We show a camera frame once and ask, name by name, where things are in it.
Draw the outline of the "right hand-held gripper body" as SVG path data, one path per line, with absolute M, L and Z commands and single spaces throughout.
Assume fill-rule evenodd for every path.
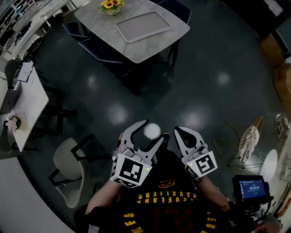
M 206 143 L 196 152 L 183 157 L 181 161 L 185 165 L 185 171 L 196 181 L 218 168 L 214 153 L 208 150 Z

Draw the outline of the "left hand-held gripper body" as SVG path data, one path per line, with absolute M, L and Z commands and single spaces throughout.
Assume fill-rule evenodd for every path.
M 141 157 L 137 150 L 126 148 L 115 157 L 110 180 L 128 188 L 141 186 L 152 170 L 153 157 Z

